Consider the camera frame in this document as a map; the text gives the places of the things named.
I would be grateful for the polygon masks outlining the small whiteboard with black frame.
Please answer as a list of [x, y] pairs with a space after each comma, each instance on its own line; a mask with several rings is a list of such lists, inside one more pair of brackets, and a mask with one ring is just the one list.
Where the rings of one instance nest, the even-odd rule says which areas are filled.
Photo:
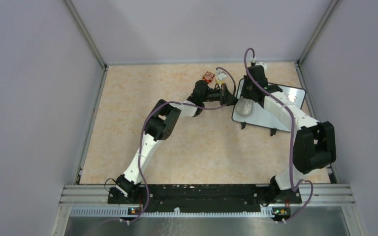
[[[295, 104], [299, 109], [302, 109], [307, 92], [303, 88], [296, 88], [278, 84], [283, 89], [286, 97]], [[277, 129], [280, 131], [289, 132], [290, 129], [280, 122], [271, 112], [263, 109], [258, 103], [252, 103], [252, 113], [248, 117], [239, 115], [235, 108], [232, 112], [232, 120], [238, 123], [246, 123], [248, 125], [255, 125], [269, 129]]]

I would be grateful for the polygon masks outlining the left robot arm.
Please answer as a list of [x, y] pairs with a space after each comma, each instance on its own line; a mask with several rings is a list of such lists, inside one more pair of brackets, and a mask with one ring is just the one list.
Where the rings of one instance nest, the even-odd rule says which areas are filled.
[[211, 88], [206, 81], [199, 80], [186, 100], [168, 102], [161, 99], [157, 102], [144, 121], [140, 144], [133, 160], [115, 180], [115, 188], [124, 202], [136, 201], [138, 187], [145, 180], [145, 169], [159, 145], [171, 136], [178, 119], [196, 117], [202, 111], [208, 110], [205, 107], [206, 102], [215, 101], [220, 103], [220, 107], [234, 106], [238, 102], [236, 88], [229, 91], [225, 83]]

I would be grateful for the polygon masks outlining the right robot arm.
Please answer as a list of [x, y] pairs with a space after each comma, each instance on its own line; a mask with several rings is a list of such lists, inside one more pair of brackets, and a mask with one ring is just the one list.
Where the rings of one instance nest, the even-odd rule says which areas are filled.
[[268, 83], [266, 68], [259, 62], [247, 67], [235, 113], [254, 125], [273, 116], [290, 132], [288, 168], [271, 178], [267, 193], [268, 200], [281, 203], [307, 175], [335, 162], [335, 130], [330, 122], [304, 113], [282, 87]]

